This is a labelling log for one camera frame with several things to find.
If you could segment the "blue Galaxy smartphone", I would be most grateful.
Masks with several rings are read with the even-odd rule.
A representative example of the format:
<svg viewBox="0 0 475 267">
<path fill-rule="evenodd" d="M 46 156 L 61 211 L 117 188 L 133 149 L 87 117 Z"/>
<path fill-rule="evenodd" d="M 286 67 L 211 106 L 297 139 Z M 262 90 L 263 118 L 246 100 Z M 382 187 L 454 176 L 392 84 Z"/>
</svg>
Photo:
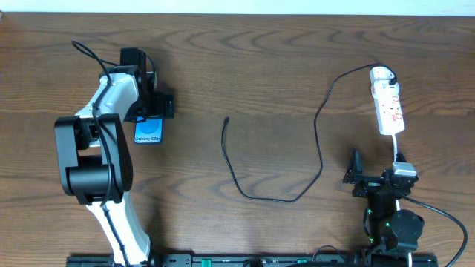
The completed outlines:
<svg viewBox="0 0 475 267">
<path fill-rule="evenodd" d="M 137 123 L 134 132 L 134 143 L 138 145 L 160 144 L 163 138 L 163 119 L 147 119 Z"/>
</svg>

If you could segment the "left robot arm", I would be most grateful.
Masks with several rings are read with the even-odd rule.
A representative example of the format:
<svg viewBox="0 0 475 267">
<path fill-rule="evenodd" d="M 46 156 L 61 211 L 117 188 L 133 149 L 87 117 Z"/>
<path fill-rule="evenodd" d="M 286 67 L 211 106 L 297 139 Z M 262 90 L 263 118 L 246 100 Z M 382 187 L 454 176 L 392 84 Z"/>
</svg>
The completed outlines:
<svg viewBox="0 0 475 267">
<path fill-rule="evenodd" d="M 78 41 L 72 45 L 95 59 L 102 72 L 89 103 L 73 116 L 55 121 L 60 182 L 68 196 L 96 217 L 112 254 L 69 256 L 66 264 L 161 266 L 131 202 L 134 169 L 122 125 L 137 126 L 138 144 L 161 142 L 164 120 L 174 117 L 174 97 L 158 89 L 154 62 L 138 47 L 121 49 L 119 62 L 113 63 Z"/>
</svg>

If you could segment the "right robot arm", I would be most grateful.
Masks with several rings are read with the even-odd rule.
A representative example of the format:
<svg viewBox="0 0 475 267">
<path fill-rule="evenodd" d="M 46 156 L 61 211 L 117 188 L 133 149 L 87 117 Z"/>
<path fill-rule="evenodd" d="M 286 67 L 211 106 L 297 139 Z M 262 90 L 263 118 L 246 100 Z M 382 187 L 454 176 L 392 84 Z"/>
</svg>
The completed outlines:
<svg viewBox="0 0 475 267">
<path fill-rule="evenodd" d="M 343 182 L 354 185 L 354 197 L 367 200 L 363 226 L 370 238 L 370 246 L 360 252 L 356 261 L 366 266 L 412 265 L 410 254 L 418 248 L 425 221 L 400 208 L 399 200 L 410 194 L 418 180 L 416 169 L 401 153 L 381 175 L 366 176 L 358 149 L 352 149 Z"/>
</svg>

